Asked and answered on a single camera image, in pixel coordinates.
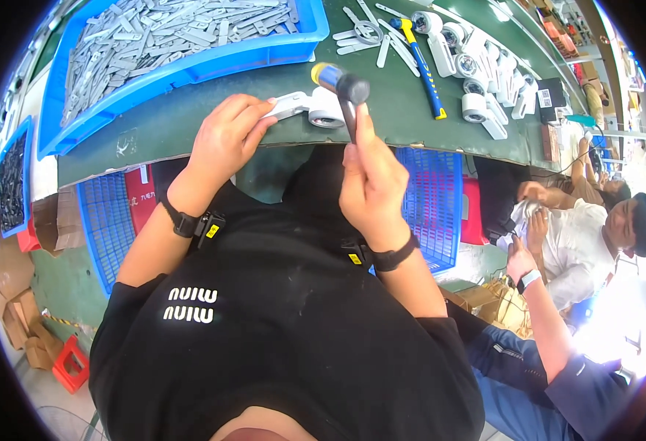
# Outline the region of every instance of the red plastic stool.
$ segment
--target red plastic stool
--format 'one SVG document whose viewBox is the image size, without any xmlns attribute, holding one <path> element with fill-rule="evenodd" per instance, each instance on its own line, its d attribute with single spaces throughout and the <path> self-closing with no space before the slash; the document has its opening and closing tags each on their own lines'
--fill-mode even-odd
<svg viewBox="0 0 646 441">
<path fill-rule="evenodd" d="M 42 249 L 42 245 L 36 237 L 36 230 L 34 229 L 34 215 L 32 214 L 31 205 L 29 205 L 29 221 L 27 222 L 27 229 L 17 233 L 17 241 L 19 242 L 19 249 L 22 250 L 22 252 Z"/>
<path fill-rule="evenodd" d="M 82 367 L 73 360 L 73 357 L 80 361 Z M 63 350 L 56 358 L 52 370 L 58 382 L 71 394 L 79 390 L 88 379 L 90 375 L 88 357 L 78 348 L 78 339 L 75 335 L 71 335 L 71 338 L 63 345 Z"/>
<path fill-rule="evenodd" d="M 482 231 L 480 216 L 480 184 L 477 179 L 463 176 L 463 214 L 467 207 L 468 219 L 463 216 L 460 221 L 460 242 L 472 245 L 489 243 Z"/>
</svg>

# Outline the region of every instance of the smartwatch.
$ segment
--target smartwatch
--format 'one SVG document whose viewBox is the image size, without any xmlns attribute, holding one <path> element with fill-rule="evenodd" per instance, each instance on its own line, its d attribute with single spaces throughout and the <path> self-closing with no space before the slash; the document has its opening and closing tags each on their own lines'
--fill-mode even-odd
<svg viewBox="0 0 646 441">
<path fill-rule="evenodd" d="M 521 280 L 519 280 L 519 283 L 516 284 L 516 290 L 519 291 L 519 294 L 523 295 L 526 287 L 528 287 L 531 282 L 540 278 L 541 272 L 538 269 L 532 269 L 529 273 L 522 277 Z"/>
<path fill-rule="evenodd" d="M 169 202 L 166 192 L 159 197 L 159 201 L 166 208 L 166 212 L 169 213 L 169 217 L 173 222 L 173 232 L 187 239 L 193 237 L 201 216 L 189 216 L 184 212 L 178 211 Z"/>
<path fill-rule="evenodd" d="M 398 268 L 407 257 L 411 255 L 415 248 L 421 248 L 418 242 L 418 239 L 411 232 L 411 237 L 409 238 L 406 245 L 401 247 L 398 251 L 385 251 L 385 252 L 374 252 L 372 251 L 372 263 L 374 264 L 374 270 L 376 272 L 387 272 L 394 271 Z"/>
</svg>

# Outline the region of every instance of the blue plastic basket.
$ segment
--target blue plastic basket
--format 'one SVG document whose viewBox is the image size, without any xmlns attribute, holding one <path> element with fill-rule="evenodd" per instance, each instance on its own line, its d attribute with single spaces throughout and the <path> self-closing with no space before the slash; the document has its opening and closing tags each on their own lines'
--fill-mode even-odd
<svg viewBox="0 0 646 441">
<path fill-rule="evenodd" d="M 81 182 L 77 187 L 88 252 L 103 293 L 110 298 L 117 272 L 134 242 L 125 175 L 111 173 Z"/>
<path fill-rule="evenodd" d="M 61 127 L 65 103 L 68 52 L 75 47 L 90 17 L 116 0 L 92 0 L 75 13 L 65 27 L 46 80 L 36 156 L 66 154 L 118 115 L 176 87 L 254 68 L 308 61 L 318 43 L 328 37 L 328 20 L 322 0 L 297 0 L 298 34 L 270 35 L 201 51 L 161 66 L 118 87 L 94 106 Z"/>
<path fill-rule="evenodd" d="M 396 149 L 409 172 L 401 214 L 421 244 L 433 274 L 456 264 L 463 216 L 463 163 L 458 153 Z"/>
<path fill-rule="evenodd" d="M 31 206 L 31 198 L 32 195 L 29 192 L 29 165 L 31 163 L 31 155 L 32 155 L 32 139 L 34 135 L 34 126 L 32 125 L 32 117 L 27 116 L 27 118 L 22 121 L 22 123 L 19 125 L 17 130 L 15 130 L 14 134 L 10 139 L 7 141 L 5 146 L 2 148 L 0 152 L 0 164 L 2 163 L 3 159 L 5 159 L 5 155 L 7 155 L 7 152 L 10 150 L 11 146 L 14 145 L 14 143 L 24 134 L 27 134 L 24 142 L 24 158 L 23 158 L 23 166 L 22 166 L 22 193 L 24 195 L 24 222 L 21 224 L 15 226 L 14 228 L 9 229 L 8 231 L 2 231 L 2 237 L 9 237 L 12 234 L 17 234 L 19 232 L 23 232 L 27 229 L 27 225 L 29 224 L 29 219 L 32 216 L 32 206 Z"/>
</svg>

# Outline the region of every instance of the hand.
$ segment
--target hand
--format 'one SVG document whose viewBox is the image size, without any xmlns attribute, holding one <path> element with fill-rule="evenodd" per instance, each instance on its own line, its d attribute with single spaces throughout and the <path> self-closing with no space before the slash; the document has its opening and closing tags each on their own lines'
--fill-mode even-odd
<svg viewBox="0 0 646 441">
<path fill-rule="evenodd" d="M 401 216 L 409 173 L 374 134 L 367 105 L 357 110 L 357 145 L 345 146 L 340 208 L 374 252 L 398 251 L 410 238 Z"/>
<path fill-rule="evenodd" d="M 607 174 L 607 172 L 600 172 L 600 181 L 598 181 L 598 185 L 602 189 L 604 187 L 604 183 L 610 180 L 610 175 Z"/>
<path fill-rule="evenodd" d="M 524 244 L 516 234 L 512 234 L 512 242 L 509 244 L 509 257 L 506 260 L 506 273 L 517 285 L 522 277 L 526 276 L 532 269 L 538 269 L 536 261 L 531 252 L 524 248 Z"/>
<path fill-rule="evenodd" d="M 524 199 L 534 199 L 539 202 L 545 202 L 548 192 L 539 182 L 525 181 L 519 186 L 516 192 L 516 199 L 521 202 Z"/>
<path fill-rule="evenodd" d="M 531 253 L 539 253 L 542 250 L 543 241 L 548 233 L 548 214 L 545 208 L 537 210 L 528 220 L 526 232 L 526 247 Z"/>
<path fill-rule="evenodd" d="M 187 168 L 190 175 L 219 189 L 250 160 L 275 116 L 260 119 L 276 100 L 261 101 L 246 94 L 227 97 L 203 120 Z"/>
</svg>

